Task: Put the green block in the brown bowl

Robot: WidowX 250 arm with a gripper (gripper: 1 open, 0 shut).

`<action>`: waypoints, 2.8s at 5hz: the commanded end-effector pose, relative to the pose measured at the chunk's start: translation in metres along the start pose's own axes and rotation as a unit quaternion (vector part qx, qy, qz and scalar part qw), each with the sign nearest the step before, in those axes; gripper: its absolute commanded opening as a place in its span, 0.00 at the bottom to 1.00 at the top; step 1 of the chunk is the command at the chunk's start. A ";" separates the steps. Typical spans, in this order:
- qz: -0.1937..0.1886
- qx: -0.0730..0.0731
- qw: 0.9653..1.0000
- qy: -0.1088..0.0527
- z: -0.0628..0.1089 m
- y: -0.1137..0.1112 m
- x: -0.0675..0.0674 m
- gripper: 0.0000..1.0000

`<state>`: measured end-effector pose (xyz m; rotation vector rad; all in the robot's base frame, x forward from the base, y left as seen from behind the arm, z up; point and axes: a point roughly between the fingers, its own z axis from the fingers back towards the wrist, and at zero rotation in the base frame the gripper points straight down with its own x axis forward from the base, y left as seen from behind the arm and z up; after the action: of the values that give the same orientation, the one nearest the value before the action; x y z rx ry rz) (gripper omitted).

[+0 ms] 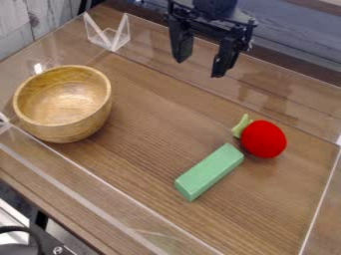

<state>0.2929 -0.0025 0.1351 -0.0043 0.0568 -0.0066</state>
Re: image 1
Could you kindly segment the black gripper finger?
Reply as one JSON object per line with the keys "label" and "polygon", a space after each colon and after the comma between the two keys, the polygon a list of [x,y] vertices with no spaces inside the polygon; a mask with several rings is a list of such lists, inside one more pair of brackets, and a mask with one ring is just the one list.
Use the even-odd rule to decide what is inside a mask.
{"label": "black gripper finger", "polygon": [[224,37],[219,42],[217,53],[212,59],[211,77],[220,78],[234,67],[239,55],[239,43],[234,38]]}
{"label": "black gripper finger", "polygon": [[192,32],[188,23],[175,18],[169,18],[169,45],[172,57],[181,63],[192,53]]}

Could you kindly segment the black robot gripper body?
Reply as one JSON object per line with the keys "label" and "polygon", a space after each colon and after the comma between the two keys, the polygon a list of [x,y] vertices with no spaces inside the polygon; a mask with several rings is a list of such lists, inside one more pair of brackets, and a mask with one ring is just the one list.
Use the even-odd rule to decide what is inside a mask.
{"label": "black robot gripper body", "polygon": [[188,23],[192,33],[220,40],[224,37],[238,40],[239,49],[251,47],[252,30],[258,26],[255,19],[236,7],[238,0],[168,0],[168,23],[175,18]]}

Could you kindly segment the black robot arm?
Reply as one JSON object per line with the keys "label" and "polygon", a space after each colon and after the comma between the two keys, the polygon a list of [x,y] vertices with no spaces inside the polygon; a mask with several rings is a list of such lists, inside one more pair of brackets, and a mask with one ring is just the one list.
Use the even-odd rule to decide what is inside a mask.
{"label": "black robot arm", "polygon": [[219,41],[209,76],[223,77],[239,53],[251,48],[255,19],[236,9],[236,0],[191,0],[191,6],[168,0],[167,20],[175,61],[187,60],[192,54],[193,34],[203,34]]}

